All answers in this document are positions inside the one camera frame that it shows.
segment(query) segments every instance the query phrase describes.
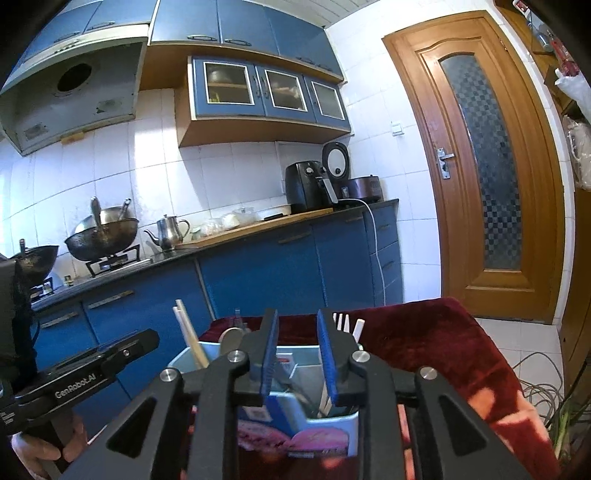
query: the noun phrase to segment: metal screw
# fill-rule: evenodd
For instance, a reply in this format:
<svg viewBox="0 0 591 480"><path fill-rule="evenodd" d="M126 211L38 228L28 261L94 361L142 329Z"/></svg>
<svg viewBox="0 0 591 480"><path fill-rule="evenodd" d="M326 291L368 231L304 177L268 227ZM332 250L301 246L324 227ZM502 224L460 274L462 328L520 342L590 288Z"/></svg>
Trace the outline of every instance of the metal screw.
<svg viewBox="0 0 591 480"><path fill-rule="evenodd" d="M233 364L237 364L239 362L242 362L245 358L246 358L246 354L241 350L232 350L228 354L228 360Z"/></svg>
<svg viewBox="0 0 591 480"><path fill-rule="evenodd" d="M425 380L434 380L437 378L437 370L433 367L423 367L420 370L420 374Z"/></svg>
<svg viewBox="0 0 591 480"><path fill-rule="evenodd" d="M160 380L163 382L172 382L177 376L178 372L174 368L165 368L160 372Z"/></svg>
<svg viewBox="0 0 591 480"><path fill-rule="evenodd" d="M353 360L359 362L360 364L364 364L370 359L370 357L371 355L367 352L364 352L363 350L357 350L356 352L353 352Z"/></svg>

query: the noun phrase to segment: blue cabinet door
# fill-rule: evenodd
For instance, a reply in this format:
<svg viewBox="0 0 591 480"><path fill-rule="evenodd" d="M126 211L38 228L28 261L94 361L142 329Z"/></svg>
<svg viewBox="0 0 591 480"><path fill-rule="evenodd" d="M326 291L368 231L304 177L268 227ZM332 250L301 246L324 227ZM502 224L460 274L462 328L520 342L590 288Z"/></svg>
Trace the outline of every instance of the blue cabinet door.
<svg viewBox="0 0 591 480"><path fill-rule="evenodd" d="M265 7L279 54L342 76L339 62L324 29L297 17Z"/></svg>
<svg viewBox="0 0 591 480"><path fill-rule="evenodd" d="M251 63L193 59L193 89L197 115L265 115Z"/></svg>
<svg viewBox="0 0 591 480"><path fill-rule="evenodd" d="M36 315L41 323L35 343L37 368L52 367L72 355L97 345L95 336L79 302L68 303ZM74 407L82 416L86 431L93 436L113 420L129 403L118 381L95 393Z"/></svg>
<svg viewBox="0 0 591 480"><path fill-rule="evenodd" d="M314 313L324 306L314 237L308 225L282 228L257 238L213 248L199 263L217 318Z"/></svg>
<svg viewBox="0 0 591 480"><path fill-rule="evenodd" d="M175 299L182 299L195 331L211 323L193 261L175 261L111 283L85 295L83 305L100 343L134 330L152 328L160 336L158 348L129 364L119 380L135 397L185 346L174 317Z"/></svg>
<svg viewBox="0 0 591 480"><path fill-rule="evenodd" d="M336 85L306 77L306 87L312 100L316 123L351 129L343 99Z"/></svg>
<svg viewBox="0 0 591 480"><path fill-rule="evenodd" d="M152 43L219 43L216 0L160 0Z"/></svg>
<svg viewBox="0 0 591 480"><path fill-rule="evenodd" d="M277 55L273 30L262 5L245 0L217 0L222 43Z"/></svg>
<svg viewBox="0 0 591 480"><path fill-rule="evenodd" d="M374 306L374 285L362 212L316 222L314 240L326 304L335 311Z"/></svg>
<svg viewBox="0 0 591 480"><path fill-rule="evenodd" d="M54 17L29 45L25 54L26 59L55 43L81 34L99 5L100 2L82 5Z"/></svg>
<svg viewBox="0 0 591 480"><path fill-rule="evenodd" d="M149 24L155 7L156 0L103 0L85 31L117 25Z"/></svg>
<svg viewBox="0 0 591 480"><path fill-rule="evenodd" d="M315 123L304 77L275 67L256 67L266 116Z"/></svg>

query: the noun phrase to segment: power cord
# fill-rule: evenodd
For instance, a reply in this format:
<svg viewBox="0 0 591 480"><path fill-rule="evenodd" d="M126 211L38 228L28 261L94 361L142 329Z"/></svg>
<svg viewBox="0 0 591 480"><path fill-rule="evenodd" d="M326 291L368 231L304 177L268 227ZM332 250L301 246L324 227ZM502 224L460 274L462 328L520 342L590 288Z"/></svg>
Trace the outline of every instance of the power cord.
<svg viewBox="0 0 591 480"><path fill-rule="evenodd" d="M354 202L363 203L371 216L371 222L374 226L375 259L378 262L379 276L382 279L382 295L384 297L383 302L384 302L384 306L386 306L386 285L384 282L384 272L382 271L382 264L379 262L379 256L378 256L378 232L375 227L374 213L371 211L371 208L369 208L369 205L360 199L339 199L339 202L350 202L351 200L353 200Z"/></svg>

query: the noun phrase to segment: ceiling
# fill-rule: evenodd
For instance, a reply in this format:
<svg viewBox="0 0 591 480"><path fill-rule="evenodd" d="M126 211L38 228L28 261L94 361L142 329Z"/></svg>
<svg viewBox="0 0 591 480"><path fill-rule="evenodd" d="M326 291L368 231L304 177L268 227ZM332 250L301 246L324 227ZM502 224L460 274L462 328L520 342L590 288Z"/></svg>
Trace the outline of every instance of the ceiling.
<svg viewBox="0 0 591 480"><path fill-rule="evenodd" d="M256 0L256 3L282 10L302 20L329 27L347 15L376 0Z"/></svg>

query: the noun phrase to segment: wooden door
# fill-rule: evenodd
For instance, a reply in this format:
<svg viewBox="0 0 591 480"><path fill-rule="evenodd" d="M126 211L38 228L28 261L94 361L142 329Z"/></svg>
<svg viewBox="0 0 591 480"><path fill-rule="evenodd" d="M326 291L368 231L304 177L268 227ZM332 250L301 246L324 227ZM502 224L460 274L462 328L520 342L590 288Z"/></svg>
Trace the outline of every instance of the wooden door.
<svg viewBox="0 0 591 480"><path fill-rule="evenodd" d="M551 322L564 206L556 148L517 53L486 12L451 15L384 43L429 160L442 292L475 316ZM441 155L453 155L444 159Z"/></svg>

